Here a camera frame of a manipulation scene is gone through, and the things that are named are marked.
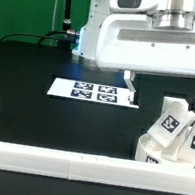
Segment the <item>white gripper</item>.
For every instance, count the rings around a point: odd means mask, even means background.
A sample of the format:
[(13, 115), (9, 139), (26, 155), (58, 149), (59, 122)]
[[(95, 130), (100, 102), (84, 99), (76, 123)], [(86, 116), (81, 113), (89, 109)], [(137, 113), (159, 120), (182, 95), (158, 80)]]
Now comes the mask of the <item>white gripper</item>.
[(128, 101), (138, 105), (135, 72), (195, 78), (195, 22), (191, 30), (154, 28), (144, 14), (113, 14), (101, 25), (96, 65), (126, 70)]

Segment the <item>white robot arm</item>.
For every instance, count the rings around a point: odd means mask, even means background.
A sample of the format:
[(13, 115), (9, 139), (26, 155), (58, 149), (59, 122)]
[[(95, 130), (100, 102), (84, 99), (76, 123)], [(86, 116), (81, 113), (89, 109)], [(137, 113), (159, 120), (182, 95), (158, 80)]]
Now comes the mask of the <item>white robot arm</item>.
[(195, 0), (91, 0), (78, 36), (74, 59), (123, 71), (131, 104), (138, 73), (195, 78)]

